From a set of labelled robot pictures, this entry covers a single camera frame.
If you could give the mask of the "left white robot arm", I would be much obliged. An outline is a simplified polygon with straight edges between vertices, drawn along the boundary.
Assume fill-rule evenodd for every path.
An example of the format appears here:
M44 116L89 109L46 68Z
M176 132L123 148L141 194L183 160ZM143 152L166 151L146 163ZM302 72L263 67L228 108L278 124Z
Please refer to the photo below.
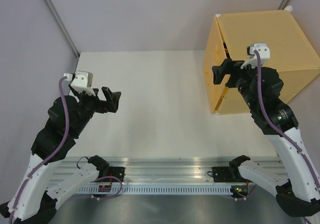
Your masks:
M83 185L90 182L110 181L110 165L95 155L69 178L48 188L51 176L76 144L95 113L115 113L119 107L121 92L102 87L105 100L84 91L73 95L61 95L48 110L48 120L36 136L31 147L28 168L14 197L1 204L0 213L10 224L47 224L61 205Z

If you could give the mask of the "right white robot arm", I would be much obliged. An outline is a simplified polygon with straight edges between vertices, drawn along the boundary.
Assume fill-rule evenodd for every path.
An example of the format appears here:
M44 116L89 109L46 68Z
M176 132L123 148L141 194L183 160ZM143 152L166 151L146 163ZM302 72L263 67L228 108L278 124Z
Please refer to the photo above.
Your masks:
M312 217L320 211L320 176L309 160L299 123L292 109L281 101L283 81L269 67L241 68L243 61L227 58L213 66L213 83L236 88L249 107L254 123L274 146L287 172L287 178L267 171L241 155L229 162L228 176L239 182L252 181L272 194L290 217Z

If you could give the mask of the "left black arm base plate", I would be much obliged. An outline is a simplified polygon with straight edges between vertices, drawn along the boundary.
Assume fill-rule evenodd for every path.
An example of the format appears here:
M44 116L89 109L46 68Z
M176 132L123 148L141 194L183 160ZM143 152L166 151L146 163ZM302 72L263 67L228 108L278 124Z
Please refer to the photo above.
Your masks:
M108 175L114 176L121 180L121 182L124 181L125 177L125 167L109 167Z

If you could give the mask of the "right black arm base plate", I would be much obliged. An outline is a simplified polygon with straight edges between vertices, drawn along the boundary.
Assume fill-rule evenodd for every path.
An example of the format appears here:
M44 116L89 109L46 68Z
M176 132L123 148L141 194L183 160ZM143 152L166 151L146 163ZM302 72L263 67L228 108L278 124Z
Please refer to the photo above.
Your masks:
M228 167L212 167L212 176L215 183L235 183L236 180L233 178Z

